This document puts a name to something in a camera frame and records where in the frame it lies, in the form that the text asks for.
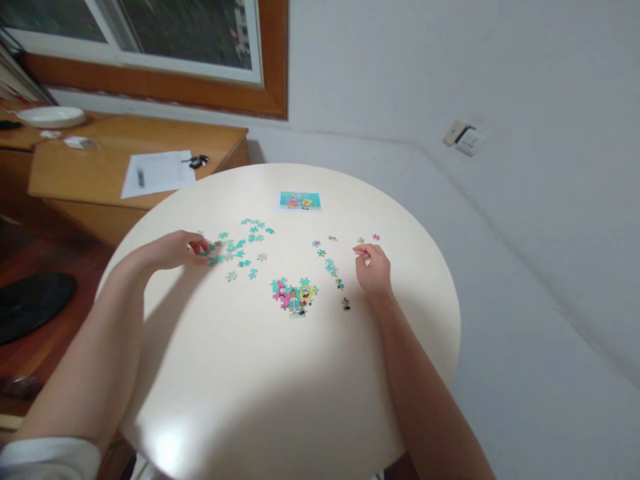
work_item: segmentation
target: wooden window frame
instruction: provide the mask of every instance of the wooden window frame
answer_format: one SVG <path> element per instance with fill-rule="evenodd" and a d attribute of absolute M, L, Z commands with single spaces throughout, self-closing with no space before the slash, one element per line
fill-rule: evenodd
<path fill-rule="evenodd" d="M 119 67 L 24 52 L 22 64 L 48 87 L 288 118 L 288 0 L 258 0 L 263 84 L 251 85 L 164 71 Z"/>

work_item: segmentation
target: wall socket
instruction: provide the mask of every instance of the wall socket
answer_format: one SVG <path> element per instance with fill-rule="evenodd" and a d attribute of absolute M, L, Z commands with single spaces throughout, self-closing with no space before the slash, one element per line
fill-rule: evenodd
<path fill-rule="evenodd" d="M 455 148 L 472 157 L 482 149 L 486 140 L 485 136 L 478 130 L 470 128 L 460 137 L 460 140 L 455 144 Z"/>

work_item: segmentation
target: light switch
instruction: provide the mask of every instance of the light switch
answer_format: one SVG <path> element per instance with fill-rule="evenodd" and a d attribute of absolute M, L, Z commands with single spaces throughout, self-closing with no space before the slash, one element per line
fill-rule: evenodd
<path fill-rule="evenodd" d="M 442 139 L 443 142 L 445 142 L 445 145 L 448 147 L 452 146 L 467 127 L 468 125 L 463 121 L 456 120 L 455 122 L 453 122 L 453 125 L 451 126 L 445 137 Z"/>

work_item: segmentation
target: round white table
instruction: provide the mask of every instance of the round white table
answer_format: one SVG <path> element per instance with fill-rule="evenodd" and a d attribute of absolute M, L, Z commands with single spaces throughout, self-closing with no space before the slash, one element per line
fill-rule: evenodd
<path fill-rule="evenodd" d="M 322 212 L 276 212 L 280 191 L 319 192 Z M 246 241 L 254 227 L 262 241 Z M 180 480 L 366 479 L 400 457 L 405 448 L 380 339 L 351 248 L 359 237 L 384 248 L 394 292 L 450 384 L 458 300 L 440 250 L 415 218 L 336 171 L 289 164 L 232 169 L 146 214 L 116 250 L 103 282 L 128 252 L 176 229 L 202 231 L 211 242 L 220 235 L 234 244 L 244 239 L 245 254 L 152 276 L 138 380 L 122 424 L 131 444 Z M 283 277 L 298 288 L 308 279 L 318 289 L 304 317 L 274 299 L 274 282 Z"/>

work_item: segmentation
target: person's right arm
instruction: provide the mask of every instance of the person's right arm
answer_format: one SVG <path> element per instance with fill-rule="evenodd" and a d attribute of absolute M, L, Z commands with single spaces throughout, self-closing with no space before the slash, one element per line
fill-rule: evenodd
<path fill-rule="evenodd" d="M 395 299 L 384 251 L 370 244 L 354 250 L 358 282 L 377 314 L 396 418 L 418 475 L 494 479 L 482 447 Z"/>

